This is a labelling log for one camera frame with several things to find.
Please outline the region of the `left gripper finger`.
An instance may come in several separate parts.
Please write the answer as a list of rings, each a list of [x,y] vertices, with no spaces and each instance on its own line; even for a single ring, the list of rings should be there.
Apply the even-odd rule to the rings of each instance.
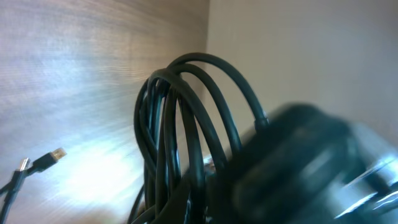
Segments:
[[[156,214],[155,205],[138,215],[143,185],[130,212],[130,223],[199,223],[199,178],[185,174],[171,197]]]

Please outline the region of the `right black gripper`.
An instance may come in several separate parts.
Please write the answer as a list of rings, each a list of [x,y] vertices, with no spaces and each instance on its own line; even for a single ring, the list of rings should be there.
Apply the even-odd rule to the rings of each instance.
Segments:
[[[397,149],[312,105],[276,111],[211,185],[214,223],[396,223]]]

